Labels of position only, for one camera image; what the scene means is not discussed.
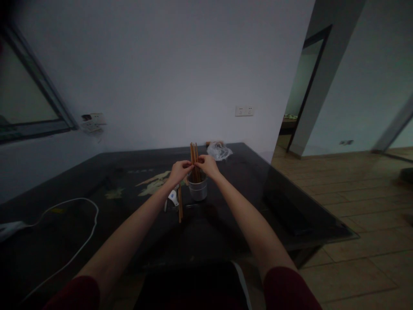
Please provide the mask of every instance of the white cable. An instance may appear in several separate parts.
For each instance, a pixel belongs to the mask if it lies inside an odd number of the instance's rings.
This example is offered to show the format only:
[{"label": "white cable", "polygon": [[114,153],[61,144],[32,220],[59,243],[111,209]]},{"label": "white cable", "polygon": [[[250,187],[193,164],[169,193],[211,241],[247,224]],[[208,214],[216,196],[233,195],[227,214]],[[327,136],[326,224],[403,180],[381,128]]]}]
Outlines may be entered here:
[{"label": "white cable", "polygon": [[36,286],[36,287],[34,288],[34,290],[32,290],[25,298],[23,298],[23,300],[18,304],[19,306],[20,306],[22,303],[24,303],[24,302],[26,301],[26,299],[28,299],[28,298],[29,298],[35,291],[37,291],[43,284],[45,284],[47,281],[49,281],[51,278],[53,278],[55,275],[57,275],[59,272],[61,272],[64,268],[66,268],[66,267],[75,259],[75,257],[79,254],[79,252],[84,248],[84,246],[89,242],[89,240],[90,240],[91,237],[93,236],[93,234],[94,234],[94,232],[95,232],[96,225],[97,225],[97,223],[98,223],[97,220],[98,220],[99,208],[98,208],[98,206],[96,205],[96,203],[94,203],[92,200],[90,200],[90,199],[88,199],[88,198],[75,198],[75,199],[71,199],[71,200],[67,200],[67,201],[61,202],[61,203],[59,203],[59,204],[57,204],[57,205],[55,205],[55,206],[47,209],[46,211],[44,211],[43,214],[42,214],[42,216],[40,217],[40,220],[38,220],[35,224],[29,225],[29,226],[27,226],[27,227],[33,227],[33,226],[37,225],[38,223],[40,223],[41,219],[43,218],[43,215],[46,214],[47,211],[49,211],[49,210],[51,210],[51,209],[53,209],[53,208],[55,208],[55,207],[57,207],[57,206],[60,206],[60,205],[62,205],[62,204],[64,204],[64,203],[66,203],[66,202],[72,202],[72,201],[75,201],[75,200],[86,200],[86,201],[89,201],[89,202],[90,202],[91,204],[93,204],[93,205],[95,206],[95,208],[96,208],[95,225],[93,225],[92,232],[90,233],[89,238],[86,240],[85,243],[83,243],[83,245],[80,247],[80,249],[76,252],[76,254],[70,259],[70,261],[69,261],[66,265],[64,265],[62,268],[60,268],[58,271],[56,271],[54,274],[52,274],[49,278],[47,278],[46,280],[44,280],[43,282],[41,282],[38,286]]}]

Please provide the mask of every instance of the wooden chopstick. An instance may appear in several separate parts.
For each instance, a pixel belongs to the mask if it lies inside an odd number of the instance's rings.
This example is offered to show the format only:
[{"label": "wooden chopstick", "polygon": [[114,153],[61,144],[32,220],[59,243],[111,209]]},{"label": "wooden chopstick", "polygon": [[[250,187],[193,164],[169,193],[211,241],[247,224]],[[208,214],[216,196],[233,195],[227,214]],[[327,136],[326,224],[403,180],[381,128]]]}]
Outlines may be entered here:
[{"label": "wooden chopstick", "polygon": [[[198,157],[198,145],[195,143],[195,158],[196,162],[199,162],[199,157]],[[198,174],[198,182],[201,182],[201,172],[199,171],[199,168],[197,167],[197,174]]]},{"label": "wooden chopstick", "polygon": [[[191,147],[191,164],[195,165],[195,163],[199,162],[199,156],[198,156],[198,144],[190,144]],[[200,183],[201,182],[201,172],[199,171],[199,168],[195,166],[193,172],[192,172],[192,181],[194,183]]]},{"label": "wooden chopstick", "polygon": [[179,208],[178,208],[179,223],[181,223],[182,218],[184,217],[183,209],[182,209],[182,191],[181,191],[181,185],[179,185],[179,190],[178,190],[178,201],[179,201]]}]

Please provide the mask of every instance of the forearm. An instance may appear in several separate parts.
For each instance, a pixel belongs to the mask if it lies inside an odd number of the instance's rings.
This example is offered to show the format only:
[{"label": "forearm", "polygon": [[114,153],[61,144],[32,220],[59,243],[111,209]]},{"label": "forearm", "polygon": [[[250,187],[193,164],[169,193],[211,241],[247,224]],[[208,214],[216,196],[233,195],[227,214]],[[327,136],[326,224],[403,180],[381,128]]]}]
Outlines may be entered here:
[{"label": "forearm", "polygon": [[261,279],[264,280],[266,273],[276,266],[296,270],[281,241],[260,212],[222,175],[214,181],[257,260]]},{"label": "forearm", "polygon": [[101,301],[126,269],[162,209],[174,184],[165,183],[106,240],[77,276],[91,276],[98,285]]}]

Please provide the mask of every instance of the dark table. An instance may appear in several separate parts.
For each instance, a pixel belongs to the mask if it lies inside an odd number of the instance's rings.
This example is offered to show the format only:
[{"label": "dark table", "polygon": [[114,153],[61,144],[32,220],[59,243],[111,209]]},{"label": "dark table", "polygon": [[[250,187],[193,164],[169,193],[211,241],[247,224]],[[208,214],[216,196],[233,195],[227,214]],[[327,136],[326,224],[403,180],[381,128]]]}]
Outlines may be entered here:
[{"label": "dark table", "polygon": [[[259,210],[274,229],[297,267],[326,243],[357,238],[346,225],[326,211],[283,174],[243,143],[228,144],[234,152],[218,162],[222,174]],[[199,147],[206,154],[205,147]],[[92,257],[112,232],[148,199],[138,196],[146,185],[135,185],[189,159],[189,147],[99,154],[0,207],[0,223],[22,220],[35,223],[49,207],[85,197],[99,207],[95,233],[63,271],[50,279],[25,304],[43,305]],[[122,198],[106,199],[118,188]],[[268,192],[295,206],[312,232],[293,236],[277,217],[277,205],[263,197]],[[208,180],[206,200],[195,203],[182,188],[184,218],[170,206],[161,212],[130,263],[127,273],[188,267],[249,255],[248,245],[216,185]],[[0,277],[6,283],[2,300],[16,305],[34,287],[64,266],[89,237],[96,213],[92,204],[74,201],[48,212],[39,225],[19,231],[0,244]]]}]

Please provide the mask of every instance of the white plastic bag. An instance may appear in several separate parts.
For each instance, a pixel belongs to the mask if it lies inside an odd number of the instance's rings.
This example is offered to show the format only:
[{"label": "white plastic bag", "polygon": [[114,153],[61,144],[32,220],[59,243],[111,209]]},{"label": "white plastic bag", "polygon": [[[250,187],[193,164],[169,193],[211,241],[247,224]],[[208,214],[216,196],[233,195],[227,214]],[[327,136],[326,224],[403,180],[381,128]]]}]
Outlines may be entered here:
[{"label": "white plastic bag", "polygon": [[232,154],[232,151],[226,146],[223,146],[221,142],[211,142],[206,152],[208,155],[214,157],[216,161],[224,160]]}]

